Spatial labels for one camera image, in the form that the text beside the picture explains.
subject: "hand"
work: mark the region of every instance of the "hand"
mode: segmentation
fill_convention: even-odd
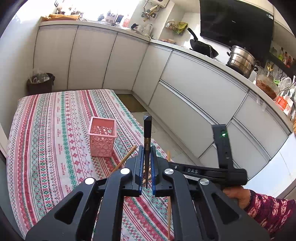
[[[229,197],[229,198],[236,198],[239,201],[239,207],[241,209],[244,209],[248,206],[251,198],[251,192],[249,189],[244,189],[241,186],[238,187],[229,187],[223,189],[223,192]]]

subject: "patterned tablecloth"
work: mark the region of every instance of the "patterned tablecloth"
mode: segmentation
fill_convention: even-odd
[[[112,158],[90,156],[87,131],[91,116],[116,119],[118,137]],[[7,154],[9,196],[22,235],[25,237],[85,178],[106,178],[134,144],[143,145],[143,133],[112,90],[22,98],[13,118]],[[154,140],[152,144],[157,155],[166,158]],[[150,188],[149,182],[142,196],[125,198],[121,240],[167,240],[167,198],[152,196]]]

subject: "silver screw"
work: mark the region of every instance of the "silver screw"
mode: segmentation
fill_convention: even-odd
[[[200,179],[200,184],[201,185],[206,186],[206,185],[209,185],[209,183],[210,183],[210,181],[208,179],[206,179],[206,178]]]
[[[85,184],[91,185],[94,183],[94,178],[88,177],[87,179],[84,180]]]
[[[165,174],[172,175],[173,173],[174,173],[174,170],[173,169],[171,169],[171,168],[165,169]]]
[[[123,175],[129,174],[129,172],[130,172],[130,170],[126,167],[120,169],[120,173]]]

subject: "person's arm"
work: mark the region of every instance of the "person's arm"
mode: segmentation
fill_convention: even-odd
[[[239,206],[265,228],[271,238],[284,229],[289,220],[296,220],[295,200],[276,199],[243,187],[226,188],[223,192],[230,198],[237,198]]]

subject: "maroon patterned sleeve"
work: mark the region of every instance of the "maroon patterned sleeve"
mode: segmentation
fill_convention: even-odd
[[[250,203],[245,211],[273,238],[286,220],[296,211],[295,200],[277,199],[250,191]]]

